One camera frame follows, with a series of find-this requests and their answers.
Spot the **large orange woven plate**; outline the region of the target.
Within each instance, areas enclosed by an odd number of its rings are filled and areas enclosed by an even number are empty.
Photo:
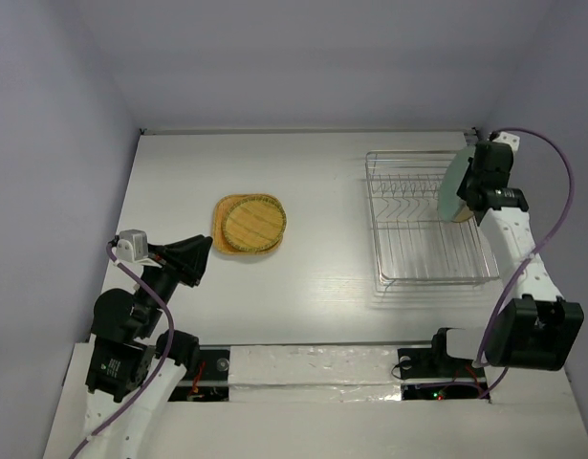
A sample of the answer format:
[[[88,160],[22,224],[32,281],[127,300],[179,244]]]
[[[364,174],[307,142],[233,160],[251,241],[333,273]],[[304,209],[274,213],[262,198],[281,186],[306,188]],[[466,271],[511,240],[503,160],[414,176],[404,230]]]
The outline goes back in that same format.
[[[213,212],[212,238],[224,254],[268,254],[282,242],[286,226],[285,210],[274,196],[229,195]]]

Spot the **beige floral ceramic plate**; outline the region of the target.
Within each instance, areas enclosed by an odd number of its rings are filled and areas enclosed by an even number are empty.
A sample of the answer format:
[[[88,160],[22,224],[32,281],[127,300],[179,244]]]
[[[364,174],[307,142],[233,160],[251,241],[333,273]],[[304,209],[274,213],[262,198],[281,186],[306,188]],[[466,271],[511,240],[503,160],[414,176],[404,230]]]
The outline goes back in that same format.
[[[453,217],[452,221],[455,223],[463,223],[472,217],[473,212],[467,206],[462,206],[458,213]]]

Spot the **teal floral ceramic plate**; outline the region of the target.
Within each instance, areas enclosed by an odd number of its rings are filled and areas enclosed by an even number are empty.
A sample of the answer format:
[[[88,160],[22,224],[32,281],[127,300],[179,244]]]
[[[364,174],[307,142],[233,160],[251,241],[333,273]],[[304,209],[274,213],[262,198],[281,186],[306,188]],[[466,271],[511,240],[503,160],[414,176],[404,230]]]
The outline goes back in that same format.
[[[468,170],[468,160],[474,156],[475,147],[468,146],[458,151],[451,160],[440,188],[438,190],[437,211],[440,219],[444,222],[451,222],[453,217],[458,213],[466,202],[457,195],[457,191],[464,180]]]

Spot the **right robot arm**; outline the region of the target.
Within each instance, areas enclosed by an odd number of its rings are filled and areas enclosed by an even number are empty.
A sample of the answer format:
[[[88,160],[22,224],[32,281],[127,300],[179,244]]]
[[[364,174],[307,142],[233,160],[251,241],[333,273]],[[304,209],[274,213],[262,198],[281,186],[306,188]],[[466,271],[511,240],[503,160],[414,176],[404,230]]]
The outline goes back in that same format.
[[[456,153],[438,192],[446,223],[472,223],[490,244],[503,291],[482,328],[446,330],[446,342],[427,352],[429,367],[448,375],[463,359],[476,367],[558,371],[584,320],[579,303],[567,300],[541,258],[568,216],[564,208],[540,241],[531,229],[529,204],[509,185],[520,129],[490,134]]]

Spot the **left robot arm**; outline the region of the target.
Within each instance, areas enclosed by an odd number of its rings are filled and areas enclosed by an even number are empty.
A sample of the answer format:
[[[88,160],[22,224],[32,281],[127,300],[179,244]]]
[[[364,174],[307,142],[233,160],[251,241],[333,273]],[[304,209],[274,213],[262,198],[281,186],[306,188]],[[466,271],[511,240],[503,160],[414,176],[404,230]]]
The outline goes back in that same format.
[[[84,426],[72,457],[146,457],[173,390],[199,370],[199,340],[176,330],[168,302],[179,286],[200,284],[211,245],[204,235],[153,245],[138,229],[108,242],[110,261],[137,289],[113,288],[95,302]]]

